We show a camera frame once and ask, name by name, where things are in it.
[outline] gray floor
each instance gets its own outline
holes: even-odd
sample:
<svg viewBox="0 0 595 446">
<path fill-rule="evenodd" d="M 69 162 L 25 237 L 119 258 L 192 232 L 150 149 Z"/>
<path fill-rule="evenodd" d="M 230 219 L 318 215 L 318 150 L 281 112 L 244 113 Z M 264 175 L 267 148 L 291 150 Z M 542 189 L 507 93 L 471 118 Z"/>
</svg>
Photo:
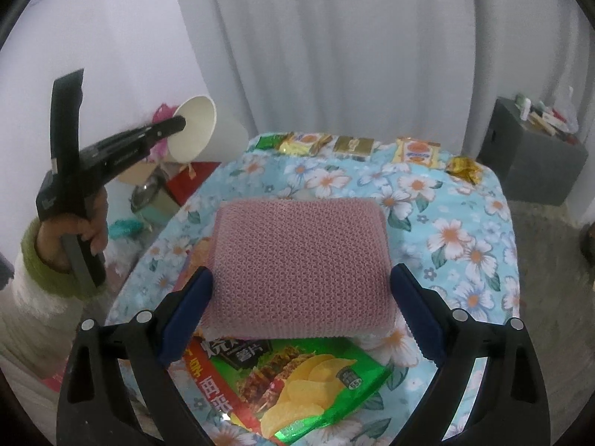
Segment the gray floor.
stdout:
<svg viewBox="0 0 595 446">
<path fill-rule="evenodd" d="M 556 441 L 595 390 L 595 272 L 563 208 L 511 201 L 521 316 L 540 360 Z"/>
</svg>

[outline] gray curtain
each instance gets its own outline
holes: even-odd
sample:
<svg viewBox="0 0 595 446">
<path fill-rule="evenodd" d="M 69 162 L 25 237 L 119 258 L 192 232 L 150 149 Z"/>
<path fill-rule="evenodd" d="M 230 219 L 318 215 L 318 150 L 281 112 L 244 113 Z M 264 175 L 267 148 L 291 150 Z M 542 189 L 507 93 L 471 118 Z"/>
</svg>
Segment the gray curtain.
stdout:
<svg viewBox="0 0 595 446">
<path fill-rule="evenodd" d="M 210 94 L 253 135 L 408 135 L 477 156 L 498 95 L 547 99 L 563 77 L 580 112 L 592 101 L 574 0 L 178 1 Z"/>
</svg>

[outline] dark gray nightstand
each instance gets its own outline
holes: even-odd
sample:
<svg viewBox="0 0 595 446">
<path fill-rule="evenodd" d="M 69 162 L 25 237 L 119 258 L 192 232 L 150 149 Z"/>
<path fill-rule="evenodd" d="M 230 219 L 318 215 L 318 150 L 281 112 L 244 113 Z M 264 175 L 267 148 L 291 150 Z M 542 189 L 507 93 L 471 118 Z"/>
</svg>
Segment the dark gray nightstand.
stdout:
<svg viewBox="0 0 595 446">
<path fill-rule="evenodd" d="M 491 168 L 507 199 L 559 206 L 587 160 L 569 144 L 520 120 L 514 101 L 498 98 L 477 161 Z"/>
</svg>

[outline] sleeve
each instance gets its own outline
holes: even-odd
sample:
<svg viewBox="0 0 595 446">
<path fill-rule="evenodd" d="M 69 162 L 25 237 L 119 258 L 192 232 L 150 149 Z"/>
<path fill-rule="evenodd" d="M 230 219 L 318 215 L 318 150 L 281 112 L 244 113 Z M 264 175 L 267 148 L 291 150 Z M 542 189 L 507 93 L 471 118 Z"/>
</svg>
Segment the sleeve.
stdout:
<svg viewBox="0 0 595 446">
<path fill-rule="evenodd" d="M 68 358 L 90 297 L 81 294 L 72 274 L 58 273 L 39 259 L 38 230 L 35 220 L 23 237 L 14 279 L 0 292 L 0 354 L 45 379 Z"/>
</svg>

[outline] blue tablecloth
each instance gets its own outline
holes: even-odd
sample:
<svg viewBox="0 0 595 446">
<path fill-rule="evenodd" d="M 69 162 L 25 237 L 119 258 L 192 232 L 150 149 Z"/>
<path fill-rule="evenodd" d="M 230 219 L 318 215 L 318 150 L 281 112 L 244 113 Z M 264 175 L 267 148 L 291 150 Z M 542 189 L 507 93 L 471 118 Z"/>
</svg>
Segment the blue tablecloth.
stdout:
<svg viewBox="0 0 595 446">
<path fill-rule="evenodd" d="M 173 288 L 188 251 L 210 236 L 222 200 L 250 196 L 374 197 L 387 217 L 394 264 L 405 263 L 422 286 L 438 291 L 451 308 L 465 308 L 477 320 L 504 323 L 518 316 L 520 291 L 511 216 L 498 179 L 488 168 L 483 168 L 482 183 L 474 187 L 441 169 L 391 164 L 395 144 L 376 142 L 370 161 L 362 163 L 336 159 L 332 141 L 315 158 L 297 158 L 255 150 L 257 139 L 238 161 L 219 167 L 171 220 L 130 275 L 107 323 L 127 321 L 140 309 L 155 308 Z M 442 168 L 449 157 L 440 153 Z M 389 338 L 362 338 L 357 343 L 390 365 L 393 374 L 350 417 L 315 430 L 295 444 L 388 445 L 415 409 L 436 368 L 421 356 L 403 318 L 398 318 Z M 465 425 L 484 366 L 485 360 L 476 362 L 447 435 Z M 215 444 L 271 444 L 221 420 L 183 362 L 173 364 L 170 374 Z M 126 364 L 123 375 L 136 391 Z"/>
</svg>

